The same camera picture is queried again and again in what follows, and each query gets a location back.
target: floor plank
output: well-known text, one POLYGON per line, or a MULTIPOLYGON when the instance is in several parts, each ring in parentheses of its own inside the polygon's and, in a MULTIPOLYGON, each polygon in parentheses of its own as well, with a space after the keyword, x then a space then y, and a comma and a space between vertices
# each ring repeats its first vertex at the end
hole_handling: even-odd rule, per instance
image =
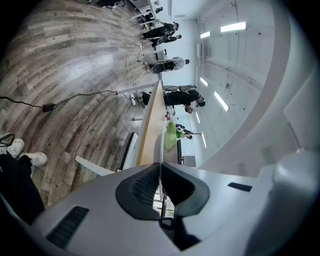
MULTIPOLYGON (((155 82, 133 52, 141 39, 136 11, 127 4, 109 10, 74 0, 41 2, 21 24, 0 68, 0 91, 15 100, 42 106, 78 93, 118 90, 155 82)), ((154 56, 139 57, 142 61, 154 56)), ((114 172, 120 167, 131 132, 144 109, 111 92, 79 96, 49 113, 0 101, 0 131, 13 132, 26 152, 43 152, 44 166, 32 179, 46 207, 97 175, 75 161, 77 155, 114 172)))

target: sneaker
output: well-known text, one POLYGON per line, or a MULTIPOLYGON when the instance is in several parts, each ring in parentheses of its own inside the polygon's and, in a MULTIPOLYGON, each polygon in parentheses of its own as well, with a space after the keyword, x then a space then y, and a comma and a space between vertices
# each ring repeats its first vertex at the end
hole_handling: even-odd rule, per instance
POLYGON ((47 156, 42 152, 25 153, 23 152, 20 157, 27 156, 31 160, 33 166, 43 166, 47 162, 47 156))
POLYGON ((17 158, 24 150, 25 143, 21 138, 15 138, 12 145, 7 147, 7 151, 13 158, 17 158))
POLYGON ((142 97, 139 97, 138 102, 141 103, 141 105, 142 105, 142 107, 143 107, 144 109, 146 108, 146 105, 145 105, 144 100, 142 99, 142 97))

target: wooden table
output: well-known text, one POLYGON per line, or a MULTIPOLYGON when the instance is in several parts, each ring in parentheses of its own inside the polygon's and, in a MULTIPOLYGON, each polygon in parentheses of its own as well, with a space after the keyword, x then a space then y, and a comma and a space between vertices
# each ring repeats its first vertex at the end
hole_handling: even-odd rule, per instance
POLYGON ((142 136, 141 141, 137 141, 136 144, 139 148, 136 166, 162 162, 178 163, 176 146, 170 152, 163 150, 162 134, 165 132, 168 123, 166 114, 162 85, 158 81, 153 86, 139 131, 142 136))

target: ceiling light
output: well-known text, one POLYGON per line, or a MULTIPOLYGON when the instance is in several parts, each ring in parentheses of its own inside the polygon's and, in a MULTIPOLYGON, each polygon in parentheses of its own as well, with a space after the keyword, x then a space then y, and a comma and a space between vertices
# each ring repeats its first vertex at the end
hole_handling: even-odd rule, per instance
POLYGON ((201 81, 202 83, 204 83, 205 86, 208 86, 208 83, 207 83, 206 80, 204 80, 202 77, 200 77, 200 81, 201 81))
POLYGON ((224 108, 225 111, 229 110, 228 105, 224 102, 224 100, 220 97, 220 95, 215 91, 214 96, 217 98, 217 100, 220 102, 222 107, 224 108))
POLYGON ((200 124, 200 120, 199 120, 198 113, 197 113, 197 112, 195 112, 195 115, 196 115, 196 119, 198 119, 198 123, 200 124))
POLYGON ((239 22, 231 25, 226 25, 221 27, 221 33, 233 30, 246 30, 247 24, 245 22, 239 22))
POLYGON ((202 132, 202 139, 203 139, 203 143, 204 143, 204 147, 207 148, 207 144, 206 144, 206 139, 205 139, 205 135, 204 132, 202 132))
POLYGON ((211 36, 211 32, 207 32, 207 33, 203 33, 202 35, 200 35, 200 38, 207 38, 211 36))

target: person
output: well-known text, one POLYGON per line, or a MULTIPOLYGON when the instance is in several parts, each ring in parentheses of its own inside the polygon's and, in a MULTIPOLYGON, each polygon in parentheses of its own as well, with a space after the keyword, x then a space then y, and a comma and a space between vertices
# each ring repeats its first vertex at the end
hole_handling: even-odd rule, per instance
POLYGON ((97 2, 93 1, 93 3, 97 6, 97 7, 108 7, 111 9, 116 8, 116 3, 119 2, 119 0, 99 0, 97 2))
POLYGON ((31 225, 45 210, 37 187, 31 179, 31 166, 42 166, 47 156, 42 152, 25 153, 24 141, 13 140, 12 145, 0 148, 0 197, 7 209, 31 225))
POLYGON ((145 61, 144 64, 148 65, 150 69, 153 68, 154 65, 158 64, 164 64, 168 62, 174 62, 174 69, 173 70, 179 70, 183 69, 185 65, 188 65, 190 63, 189 59, 184 60, 182 57, 173 57, 171 59, 161 59, 161 60, 155 60, 155 61, 145 61))
MULTIPOLYGON (((142 97, 139 98, 144 105, 148 105, 150 94, 142 92, 142 97)), ((206 100, 201 96, 195 89, 184 90, 184 91, 173 91, 163 96, 164 104, 166 106, 184 105, 185 111, 191 114, 193 108, 191 107, 192 102, 196 102, 199 107, 206 105, 206 100)))
MULTIPOLYGON (((171 43, 171 42, 177 41, 178 39, 181 39, 181 38, 182 38, 182 36, 180 34, 178 34, 177 36, 170 36, 164 41, 164 43, 171 43)), ((156 47, 158 45, 157 44, 158 40, 159 40, 158 38, 150 40, 152 42, 151 47, 156 47)))
MULTIPOLYGON (((155 13, 158 14, 158 13, 162 12, 163 10, 164 10, 163 7, 157 8, 157 9, 155 9, 155 13)), ((147 22, 154 21, 155 19, 153 19, 153 17, 154 17, 154 15, 152 13, 149 13, 144 16, 144 18, 147 22)))
POLYGON ((159 38, 159 37, 163 37, 168 34, 171 34, 171 36, 172 36, 174 34, 174 32, 177 31, 179 28, 178 23, 170 24, 170 23, 164 23, 162 21, 159 21, 159 22, 163 26, 154 28, 146 33, 141 33, 142 38, 143 39, 159 38))
POLYGON ((175 129, 176 129, 176 137, 177 139, 183 139, 183 138, 187 138, 189 140, 192 140, 192 132, 185 129, 186 127, 184 127, 183 125, 176 123, 175 124, 175 129))

